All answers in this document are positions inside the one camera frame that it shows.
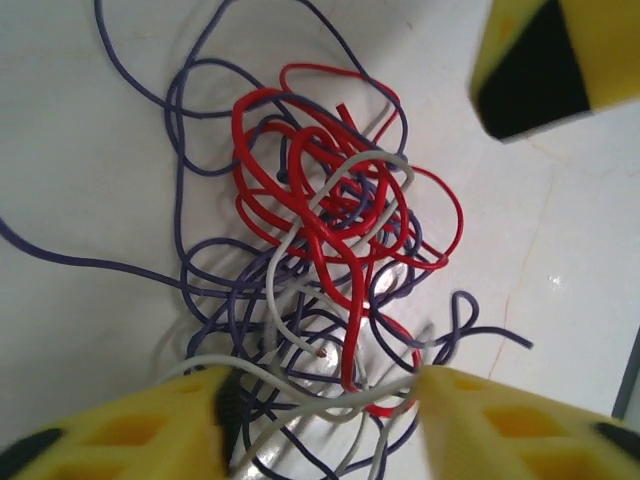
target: cable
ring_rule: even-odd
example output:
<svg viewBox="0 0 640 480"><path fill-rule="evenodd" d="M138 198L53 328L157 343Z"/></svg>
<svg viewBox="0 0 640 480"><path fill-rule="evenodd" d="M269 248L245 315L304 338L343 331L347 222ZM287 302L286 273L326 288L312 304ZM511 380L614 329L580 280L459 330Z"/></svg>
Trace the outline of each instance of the cable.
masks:
<svg viewBox="0 0 640 480"><path fill-rule="evenodd" d="M264 429L258 439L251 445L251 448L247 450L243 459L238 463L238 468L242 468L247 462L251 461L275 432L297 417L304 417L306 415L320 416L322 412L330 408L364 407L394 392L411 386L413 381L414 377L405 377L381 387L375 387L358 393L350 393L338 398L315 400L293 410L289 410L279 417L277 421L274 421Z"/></svg>
<svg viewBox="0 0 640 480"><path fill-rule="evenodd" d="M431 345L431 342L425 341L424 332L414 340L399 322L383 314L381 309L389 302L407 296L431 272L447 265L449 256L461 238L464 224L462 208L454 193L439 177L427 170L409 167L406 163L404 147L408 136L408 124L398 96L389 87L370 77L339 33L311 2L295 1L305 6L328 28L343 47L355 70L338 69L326 65L290 64L281 71L281 89L275 89L264 86L249 72L228 60L214 57L199 58L202 45L213 33L226 9L234 2L234 0L225 0L216 9L191 48L183 66L171 80L165 97L161 98L138 82L119 60L105 25L102 2L94 0L96 25L107 56L125 81L162 108L167 136L176 152L173 234L176 253L180 260L179 279L120 262L50 252L17 235L1 218L0 235L16 248L36 258L64 265L122 271L179 289L185 306L201 323L201 328L194 333L188 343L186 352L188 359L175 366L169 375L201 369L203 365L212 363L240 368L258 379L250 391L243 390L248 406L242 425L242 438L247 450L243 463L251 460L270 478L286 478L271 471L251 454L251 452L258 452L261 448L260 443L264 444L270 438L266 431L255 442L251 442L249 437L249 422L262 416L274 422L270 426L270 431L275 432L278 428L273 430L273 425L280 424L282 418L306 415L304 412L307 411L310 412L308 414L318 415L335 423L346 422L361 415L360 426L353 443L335 469L328 467L311 454L302 442L286 429L286 421L282 424L282 431L295 448L323 472L325 478L337 478L339 475L346 475L373 465L374 471L371 472L370 477L381 479L384 476L387 455L400 448L413 434L416 429L416 420L414 419L398 441L388 445L387 436L400 411L397 408L394 410L374 405L380 398L377 395L380 394L381 389L389 386L371 387L369 385L367 372L358 353L360 320L367 315L371 318L370 325L374 338L394 365L399 365L411 372L416 370L424 361L425 356L421 355L421 351L426 345ZM234 72L249 82L255 90L238 99L229 110L198 112L186 109L183 103L189 75L194 69L205 66L224 68ZM286 82L288 72L301 68L359 78L379 91L393 106L393 110L370 140L367 138L369 132L358 132L346 105L338 105L336 111L339 116L337 117L316 102L297 95L289 88ZM279 113L264 115L253 128L245 131L243 121L245 114L265 105L273 105ZM296 119L297 112L302 112L311 118L313 125L303 126ZM235 151L227 165L209 170L199 167L187 157L185 117L230 120ZM397 152L392 156L380 150L377 143L396 118L400 119L402 128ZM256 142L263 135L279 136L280 165L275 178L264 171L252 156ZM314 190L311 180L307 178L307 173L302 166L303 157L305 162L307 158L311 158L326 175L324 185L318 192ZM405 172L406 180L402 185L398 184L392 174L397 169ZM230 238L205 239L187 248L182 238L185 170L203 177L231 174L238 190L236 209L239 217L250 230L269 242L273 248L263 251ZM434 181L449 196L454 205L457 216L456 232L449 247L442 251L423 240L420 222L408 208L404 198L404 191L413 180L414 171ZM257 180L261 187L249 187L251 179L248 182L248 176ZM294 220L290 221L272 209L266 208L261 203L261 199L266 197L278 200L293 214ZM267 228L275 227L275 233L264 230L252 215L264 221ZM284 240L278 239L278 231L285 232ZM194 265L193 258L198 252L218 245L240 249L252 256L235 279L216 275ZM325 254L323 248L327 245L333 247L337 254ZM363 247L368 247L368 253L356 253ZM387 269L386 265L381 269L375 268L374 263L379 260L387 262L386 265L405 264L407 273L399 285L392 287L390 291L376 294L376 286L383 271ZM329 270L330 265L346 265L349 273L334 278ZM340 287L346 290L349 286L352 289L350 298L338 289ZM295 295L295 306L291 311L281 314L276 308L276 298L285 303L292 294ZM471 300L459 292L454 295L457 296L455 302L452 298L452 330L433 342L440 347L434 363L450 362L459 340L475 334L501 334L530 347L530 342L504 329L474 326L478 316L477 302L475 310L472 304L475 314L472 312L471 318L460 327L457 299L466 298L469 302ZM223 302L212 312L205 312L196 303L194 296L220 298ZM367 308L365 308L365 301L368 302ZM260 302L267 303L267 309L275 319L273 323L267 322L265 325L260 318L257 318L259 307L262 305ZM320 308L319 302L328 310ZM344 318L342 309L348 311L347 319ZM316 325L316 317L326 320L329 326L317 332L313 331L311 327ZM390 348L377 330L378 326L382 326L407 346L407 351L411 352L413 357L413 367L404 362L401 356ZM212 334L228 336L232 343L232 356L197 356L205 338ZM252 345L251 336L263 339L256 345ZM314 355L318 352L313 345L320 340L335 345L338 351L341 350L342 362L338 372L319 375L304 372L297 367L303 352L313 352ZM271 360L267 360L270 357L265 356L266 350L275 352ZM273 375L268 371L269 369L280 372L283 378ZM340 374L340 378L335 377L336 373ZM321 400L317 398L319 395L317 392L314 393L298 385L293 379L313 382L320 388L320 395L328 394L334 386L340 384L346 391L361 389L363 392L346 393L334 399ZM269 386L271 391L265 392L266 386ZM402 405L408 408L412 404L411 396L401 393L402 390L403 388L398 387L384 395L400 396L403 398ZM283 401L279 398L281 392L300 406ZM264 393L268 393L266 399L262 396L260 397L263 398L262 400L258 398ZM342 405L341 402L349 405L352 402L356 403L353 407L345 407L351 408L346 413L334 414L326 411L327 408ZM371 415L366 413L364 408L371 412ZM284 412L284 414L277 419L275 412ZM376 418L377 415L390 416L391 419L383 426L382 422ZM358 451L367 419L374 422L380 430L381 438L378 443L382 446L376 448L373 456L351 463Z"/></svg>

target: yellow sponge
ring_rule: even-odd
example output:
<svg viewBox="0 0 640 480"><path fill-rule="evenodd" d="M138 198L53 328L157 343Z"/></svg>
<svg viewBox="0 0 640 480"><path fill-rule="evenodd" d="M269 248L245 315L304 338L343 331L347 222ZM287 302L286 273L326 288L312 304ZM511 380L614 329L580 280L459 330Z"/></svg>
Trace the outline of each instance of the yellow sponge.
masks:
<svg viewBox="0 0 640 480"><path fill-rule="evenodd" d="M448 367L417 395L436 480L640 479L640 436L609 417Z"/></svg>
<svg viewBox="0 0 640 480"><path fill-rule="evenodd" d="M640 95L638 0L494 0L470 95L505 139Z"/></svg>
<svg viewBox="0 0 640 480"><path fill-rule="evenodd" d="M0 478L226 478L214 399L228 374L210 368L55 422L2 454Z"/></svg>

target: yellow foam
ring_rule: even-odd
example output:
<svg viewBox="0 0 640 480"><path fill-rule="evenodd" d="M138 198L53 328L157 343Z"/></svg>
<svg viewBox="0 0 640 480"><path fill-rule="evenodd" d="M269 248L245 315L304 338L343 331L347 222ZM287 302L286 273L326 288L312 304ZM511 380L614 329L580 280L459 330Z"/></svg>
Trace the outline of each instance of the yellow foam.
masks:
<svg viewBox="0 0 640 480"><path fill-rule="evenodd" d="M213 398L229 373L210 368L47 428L65 435L12 480L225 478Z"/></svg>
<svg viewBox="0 0 640 480"><path fill-rule="evenodd" d="M611 418L448 367L426 367L417 395L436 480L640 478L593 429Z"/></svg>

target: red wire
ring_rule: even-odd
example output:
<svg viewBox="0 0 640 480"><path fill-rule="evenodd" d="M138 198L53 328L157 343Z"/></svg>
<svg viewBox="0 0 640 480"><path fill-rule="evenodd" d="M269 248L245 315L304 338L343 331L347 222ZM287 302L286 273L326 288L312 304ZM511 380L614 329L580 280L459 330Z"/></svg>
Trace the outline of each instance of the red wire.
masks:
<svg viewBox="0 0 640 480"><path fill-rule="evenodd" d="M282 232L288 232L293 224L265 207L262 202L258 200L259 197L271 197L300 219L302 228L299 230L298 236L307 240L308 251L289 246L287 252L300 258L311 259L324 291L334 302L349 311L344 346L342 349L341 383L346 391L357 391L358 389L353 382L356 345L362 318L369 313L368 309L364 308L364 304L367 298L367 292L371 286L375 261L391 257L399 262L420 269L435 270L442 268L447 264L449 256L460 242L463 229L462 208L455 194L438 176L425 169L413 167L416 173L430 178L445 191L454 205L458 218L454 238L444 252L439 252L427 242L422 241L421 247L436 257L435 262L418 260L400 253L400 250L405 246L408 238L412 237L415 239L417 235L409 222L408 205L402 189L393 174L388 170L386 163L382 160L374 159L353 166L349 169L349 172L330 189L329 193L321 199L319 202L320 207L338 220L332 220L327 223L315 214L314 211L309 208L309 201L315 196L316 192L302 166L302 158L306 158L307 155L310 156L314 161L324 165L328 169L328 173L332 174L342 165L345 158L349 158L357 152L369 150L368 145L355 135L355 123L344 104L338 105L338 114L343 122L349 125L354 131L345 128L336 118L322 113L308 104L303 104L293 99L280 100L283 103L287 103L303 111L315 119L319 125L296 130L286 123L272 120L264 126L260 132L261 135L276 133L290 140L287 156L289 186L284 187L276 182L274 178L258 164L251 153L249 139L254 135L255 129L245 130L245 112L273 95L280 94L283 91L291 92L286 81L286 76L288 72L296 69L309 69L363 79L363 76L359 72L338 69L326 65L309 63L290 64L285 66L280 73L282 90L260 88L250 92L235 103L231 115L231 130L234 142L233 158L239 160L238 167L233 170L233 179L238 189L236 209L243 222L256 233L256 235L272 245L279 245L280 241L274 235L267 233L260 227L251 215L249 215L248 210L257 218L266 222L266 224ZM397 95L389 87L379 82L376 82L376 84L394 99L398 100ZM386 123L375 135L374 142L379 140L397 115L398 112L394 110ZM362 194L362 186L352 178L352 175L355 173L362 173L369 179L375 181L375 194L369 193L367 208L359 214L357 219L353 220L350 225L345 228L335 229L333 227L336 222L350 218L355 210L359 208L362 201L357 198L358 195ZM253 177L260 187L250 188L246 178L247 174ZM351 198L345 196L348 195L345 187L349 187L349 191L354 192ZM368 254L358 257L352 251L351 247L347 245L346 241L355 241L366 235L371 228L373 228L387 206L387 192L389 189L398 203L392 220L394 224L399 225L399 228L397 228L396 231L396 228L392 227L389 222L387 222L383 228L387 232L393 233L396 240L393 245L387 246L381 244L377 238L374 237L368 242L370 245ZM330 246L337 254L325 255L323 251L325 245ZM331 263L346 264L349 268L352 283L351 298L347 298L337 289L328 268L328 264ZM384 318L390 328L403 336L411 338L409 332L398 322L388 316L384 316ZM412 359L414 366L418 368L421 365L420 352L418 350L412 352ZM378 405L369 405L367 411L372 415L388 417L393 412L393 409L380 407Z"/></svg>

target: white surface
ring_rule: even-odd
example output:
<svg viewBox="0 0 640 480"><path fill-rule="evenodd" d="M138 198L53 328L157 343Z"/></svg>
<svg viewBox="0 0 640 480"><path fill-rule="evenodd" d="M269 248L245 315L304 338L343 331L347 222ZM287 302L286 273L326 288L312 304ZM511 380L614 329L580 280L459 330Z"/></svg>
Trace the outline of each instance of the white surface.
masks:
<svg viewBox="0 0 640 480"><path fill-rule="evenodd" d="M216 2L105 3L122 60L163 94ZM0 5L0 211L40 246L175 275L174 155L161 112L107 61L90 4ZM369 72L402 98L410 161L440 174L465 208L466 233L451 265L392 313L414 332L426 317L442 332L450 292L468 289L480 301L482 324L506 324L535 348L468 339L455 366L609 413L640 319L638 105L505 146L483 133L466 95L488 2L317 4ZM236 4L205 53L270 84L289 61L349 66L319 23L284 0ZM230 105L248 90L214 69L193 77L188 105ZM356 82L321 79L301 90L329 108L346 100L359 124L381 105ZM226 122L191 121L188 128L200 164L228 162ZM451 211L422 181L410 202L444 243ZM230 178L189 175L187 189L187 245L212 235L251 238L237 221ZM166 287L45 264L3 242L0 305L0 444L149 385L194 327ZM415 465L407 459L419 456L419 442L391 457L389 478Z"/></svg>

